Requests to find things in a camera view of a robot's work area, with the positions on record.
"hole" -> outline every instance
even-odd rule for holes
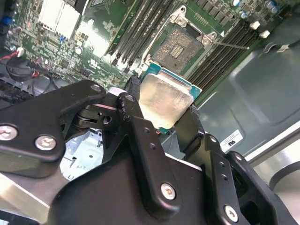
[[[126,98],[131,102],[135,101],[131,95],[126,95]]]
[[[238,153],[235,153],[234,155],[239,161],[242,161],[242,157]]]
[[[213,142],[217,142],[216,138],[214,136],[210,136],[210,139],[213,141]]]
[[[150,144],[150,148],[151,148],[152,150],[155,150],[155,149],[156,149],[155,144],[151,143],[151,144]]]
[[[109,124],[111,121],[112,121],[112,118],[111,118],[110,116],[104,116],[104,117],[102,118],[102,122],[103,122],[104,124]]]
[[[222,178],[223,178],[224,180],[228,180],[225,174],[222,174]]]

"black plastic bracket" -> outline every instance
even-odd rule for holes
[[[82,107],[105,95],[102,87],[86,80],[2,109],[0,126],[12,126],[18,133],[12,140],[0,141],[0,171],[36,178],[53,174],[65,153],[62,129],[70,127]],[[44,135],[55,140],[54,149],[36,147],[36,139]]]

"red wire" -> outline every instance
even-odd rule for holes
[[[14,52],[14,53],[12,53],[11,55],[4,56],[4,57],[0,58],[0,61],[2,61],[2,60],[9,60],[9,59],[11,59],[12,57],[16,56],[17,54],[18,54],[18,52]]]

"sticker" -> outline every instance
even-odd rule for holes
[[[222,151],[223,152],[228,151],[230,148],[232,148],[241,140],[243,140],[243,136],[240,133],[240,131],[239,130],[234,131],[228,138],[226,138],[220,143]]]

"integrated circuit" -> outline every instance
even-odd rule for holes
[[[69,66],[69,61],[65,60],[65,59],[62,59],[62,61],[60,62],[60,65],[63,67],[63,68],[67,68]]]

